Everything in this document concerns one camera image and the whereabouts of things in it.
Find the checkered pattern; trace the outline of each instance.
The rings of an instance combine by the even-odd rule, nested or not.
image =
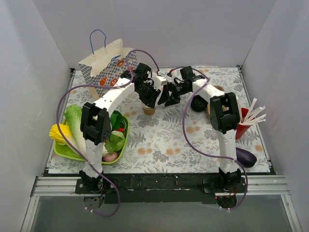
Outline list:
[[[132,52],[129,55],[129,64],[130,66],[133,66],[134,69],[137,68],[137,57],[136,57],[136,52]],[[98,75],[96,76],[91,76],[91,66],[87,66],[84,64],[79,64],[79,67],[81,68],[83,77],[88,85],[99,85],[100,80],[102,80],[104,77],[107,77],[107,80],[105,82],[105,86],[110,86],[111,81],[113,79],[118,79],[120,75],[127,70],[126,66],[126,57],[122,58],[120,61],[115,61],[113,63],[110,63],[104,70],[102,70]],[[99,89],[97,88],[97,93],[100,97],[102,97],[108,90],[107,89]]]

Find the floral tablecloth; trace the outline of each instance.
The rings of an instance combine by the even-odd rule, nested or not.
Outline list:
[[[237,68],[198,67],[210,79],[212,85],[220,85],[225,92],[234,92],[242,107],[249,107],[246,93]],[[166,76],[170,69],[162,69]],[[72,86],[85,84],[77,71]],[[104,165],[104,173],[204,173],[218,172],[219,159],[205,157],[189,147],[182,132],[184,107],[191,94],[182,96],[177,105],[157,106],[155,114],[144,114],[138,94],[131,94],[116,110],[126,115],[131,124],[129,138],[122,158],[115,164]],[[80,107],[85,102],[94,102],[87,88],[78,88],[70,93],[68,105]],[[195,113],[188,108],[185,128],[189,140],[199,150],[219,155],[219,142],[206,112]],[[254,167],[248,172],[269,172],[265,152],[256,127],[251,127],[237,140],[237,147],[251,151],[257,157]],[[84,162],[67,159],[54,154],[50,174],[77,174]]]

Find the purple eggplant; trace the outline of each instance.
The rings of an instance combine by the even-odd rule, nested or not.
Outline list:
[[[236,147],[237,161],[241,163],[245,168],[251,168],[255,165],[257,159],[250,151]]]

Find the gray wall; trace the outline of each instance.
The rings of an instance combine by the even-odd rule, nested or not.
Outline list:
[[[266,105],[261,130],[303,231],[309,231],[308,42],[309,1],[277,0],[243,66],[250,97]]]
[[[243,64],[276,0],[33,1],[67,64],[79,69],[94,29],[147,50],[161,67]],[[99,32],[93,40],[103,46]]]
[[[31,0],[0,0],[0,231],[19,231],[70,70]]]

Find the green tray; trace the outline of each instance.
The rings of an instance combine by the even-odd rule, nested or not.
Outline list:
[[[102,161],[102,164],[112,164],[112,163],[116,163],[122,156],[122,153],[124,152],[125,150],[125,147],[126,147],[126,143],[127,143],[127,139],[128,139],[128,135],[129,135],[129,131],[130,131],[130,121],[129,119],[122,115],[122,124],[124,125],[127,125],[127,128],[125,129],[125,144],[124,144],[124,147],[122,148],[119,156],[117,159],[115,159],[114,161],[112,162],[103,162]],[[54,145],[54,151],[57,155],[59,156],[63,156],[65,158],[69,158],[69,159],[74,159],[74,160],[79,160],[79,161],[85,161],[80,155],[76,154],[71,148],[69,148],[67,145],[60,145],[58,142],[55,142],[55,145]]]

